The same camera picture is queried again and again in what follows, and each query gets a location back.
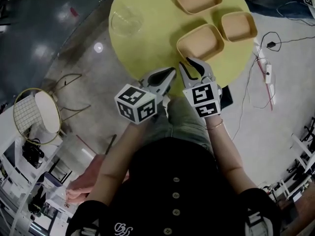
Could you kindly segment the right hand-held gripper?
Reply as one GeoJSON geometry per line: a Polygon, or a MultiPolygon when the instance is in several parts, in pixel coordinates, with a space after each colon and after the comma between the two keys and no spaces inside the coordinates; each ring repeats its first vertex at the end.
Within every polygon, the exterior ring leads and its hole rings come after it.
{"type": "Polygon", "coordinates": [[[186,61],[202,78],[191,77],[186,66],[179,62],[179,70],[185,86],[184,96],[200,118],[219,115],[222,89],[216,82],[211,66],[197,58],[186,57],[186,61]]]}

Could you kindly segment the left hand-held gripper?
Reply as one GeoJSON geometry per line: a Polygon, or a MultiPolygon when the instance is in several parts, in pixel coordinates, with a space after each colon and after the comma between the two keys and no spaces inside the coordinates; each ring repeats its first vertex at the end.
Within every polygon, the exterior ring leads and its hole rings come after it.
{"type": "Polygon", "coordinates": [[[154,116],[176,77],[174,67],[160,68],[142,78],[139,86],[125,85],[114,97],[120,116],[134,124],[154,116]]]}

